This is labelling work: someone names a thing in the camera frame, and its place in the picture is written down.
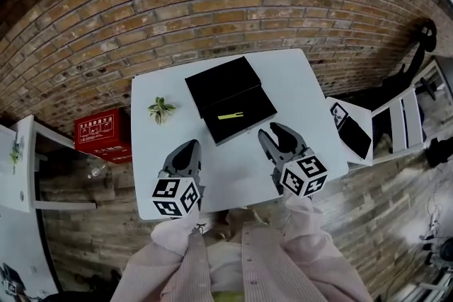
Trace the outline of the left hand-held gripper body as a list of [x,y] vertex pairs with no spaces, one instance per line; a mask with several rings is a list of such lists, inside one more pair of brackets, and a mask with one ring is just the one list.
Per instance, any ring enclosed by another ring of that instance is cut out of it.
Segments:
[[176,173],[161,170],[151,200],[160,216],[179,219],[200,210],[204,188],[199,170]]

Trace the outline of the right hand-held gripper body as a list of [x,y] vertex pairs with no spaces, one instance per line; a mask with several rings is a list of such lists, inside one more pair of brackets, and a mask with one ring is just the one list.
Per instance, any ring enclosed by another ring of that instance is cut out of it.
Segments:
[[311,148],[291,156],[286,163],[275,167],[272,179],[280,196],[290,192],[299,198],[310,197],[322,190],[328,170]]

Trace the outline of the black box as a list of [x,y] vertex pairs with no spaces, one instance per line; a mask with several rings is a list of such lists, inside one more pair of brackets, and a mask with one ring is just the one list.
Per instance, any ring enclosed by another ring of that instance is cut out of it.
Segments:
[[[277,114],[247,58],[239,57],[185,79],[200,118],[221,145]],[[219,115],[244,116],[218,120]]]

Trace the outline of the person's left forearm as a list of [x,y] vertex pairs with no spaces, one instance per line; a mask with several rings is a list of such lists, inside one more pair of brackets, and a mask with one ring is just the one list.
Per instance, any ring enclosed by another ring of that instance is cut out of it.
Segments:
[[131,257],[123,277],[143,280],[145,284],[161,282],[189,257],[206,269],[207,249],[196,229],[199,219],[200,212],[194,209],[181,219],[158,224],[151,232],[150,244]]

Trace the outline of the person's right forearm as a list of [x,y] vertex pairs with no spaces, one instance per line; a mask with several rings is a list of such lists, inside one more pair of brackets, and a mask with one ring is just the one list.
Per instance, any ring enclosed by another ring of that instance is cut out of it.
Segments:
[[308,198],[286,193],[282,199],[289,212],[282,229],[285,251],[304,272],[346,272],[350,265],[321,228],[322,213]]

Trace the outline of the red metal box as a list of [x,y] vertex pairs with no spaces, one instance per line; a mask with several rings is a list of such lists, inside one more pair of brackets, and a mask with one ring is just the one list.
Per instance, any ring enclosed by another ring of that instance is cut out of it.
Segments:
[[120,108],[77,119],[74,148],[116,164],[132,161],[130,116]]

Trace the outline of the small green potted plant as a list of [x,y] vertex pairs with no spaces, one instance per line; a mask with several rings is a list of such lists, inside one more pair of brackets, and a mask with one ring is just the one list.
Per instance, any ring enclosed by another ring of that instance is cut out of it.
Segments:
[[149,115],[158,125],[163,125],[166,120],[177,110],[175,105],[165,102],[164,97],[157,96],[152,105],[147,108]]

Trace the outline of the black flat case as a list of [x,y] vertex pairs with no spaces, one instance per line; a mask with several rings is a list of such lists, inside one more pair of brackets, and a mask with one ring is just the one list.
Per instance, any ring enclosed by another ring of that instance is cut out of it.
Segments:
[[366,159],[372,140],[351,116],[344,119],[338,133],[340,139],[349,149],[361,159]]

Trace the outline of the clear plastic bottle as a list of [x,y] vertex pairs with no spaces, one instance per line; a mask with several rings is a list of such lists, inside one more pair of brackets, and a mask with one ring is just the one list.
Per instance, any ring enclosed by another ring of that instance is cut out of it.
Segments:
[[87,178],[89,180],[104,178],[107,172],[108,168],[104,163],[89,165]]

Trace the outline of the person's pink shirt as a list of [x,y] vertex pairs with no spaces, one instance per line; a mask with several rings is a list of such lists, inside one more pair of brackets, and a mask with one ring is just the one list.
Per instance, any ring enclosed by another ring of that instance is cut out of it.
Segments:
[[[267,226],[248,225],[241,235],[245,302],[372,302],[357,272],[304,272]],[[110,302],[214,302],[209,265],[194,257],[167,279],[145,284],[122,276]]]

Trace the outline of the white wooden chair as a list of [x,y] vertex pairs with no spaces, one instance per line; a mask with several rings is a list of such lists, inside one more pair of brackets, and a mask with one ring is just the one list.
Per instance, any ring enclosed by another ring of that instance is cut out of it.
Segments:
[[[348,112],[349,116],[360,125],[372,140],[366,159],[361,159],[341,140],[346,160],[348,163],[352,164],[350,167],[352,170],[377,165],[395,158],[406,156],[421,150],[424,146],[420,110],[415,94],[415,88],[413,86],[407,88],[374,111],[332,97],[327,97],[326,102],[328,109],[331,109],[335,102],[340,103]],[[391,153],[376,158],[374,157],[373,152],[372,121],[375,117],[382,115],[384,112],[389,113],[392,140]]]

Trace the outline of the black bag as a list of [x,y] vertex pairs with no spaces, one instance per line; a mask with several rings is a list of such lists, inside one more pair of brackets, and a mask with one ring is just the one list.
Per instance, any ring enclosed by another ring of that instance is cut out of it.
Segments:
[[425,157],[431,168],[446,163],[451,155],[453,155],[453,137],[441,141],[435,138],[425,150]]

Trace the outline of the white desk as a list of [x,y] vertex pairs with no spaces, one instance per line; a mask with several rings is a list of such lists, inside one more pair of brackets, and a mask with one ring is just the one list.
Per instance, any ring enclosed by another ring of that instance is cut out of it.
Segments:
[[[34,209],[55,211],[93,210],[95,202],[47,202],[39,200],[35,194],[35,146],[39,134],[59,145],[73,149],[74,142],[46,126],[35,121],[33,115],[17,121],[12,127],[0,125],[13,139],[10,144],[0,142],[0,153],[6,153],[6,162],[0,161],[0,205],[9,209],[30,213]],[[23,145],[22,159],[13,173],[10,152],[13,141],[17,139]]]

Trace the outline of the small green plant sprig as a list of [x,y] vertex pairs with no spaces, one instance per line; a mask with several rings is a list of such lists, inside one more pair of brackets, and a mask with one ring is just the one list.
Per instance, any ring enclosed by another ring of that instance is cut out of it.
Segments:
[[11,165],[13,168],[13,173],[16,172],[16,166],[18,165],[19,160],[22,159],[23,145],[19,140],[15,139],[10,152]]

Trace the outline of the plant print picture frame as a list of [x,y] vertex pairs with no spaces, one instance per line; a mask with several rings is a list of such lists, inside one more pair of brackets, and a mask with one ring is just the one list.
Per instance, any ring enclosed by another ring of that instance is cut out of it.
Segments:
[[346,119],[349,116],[348,112],[338,102],[335,102],[333,104],[330,111],[331,111],[331,115],[333,116],[333,120],[336,125],[336,128],[340,129],[342,127],[343,123],[346,121]]

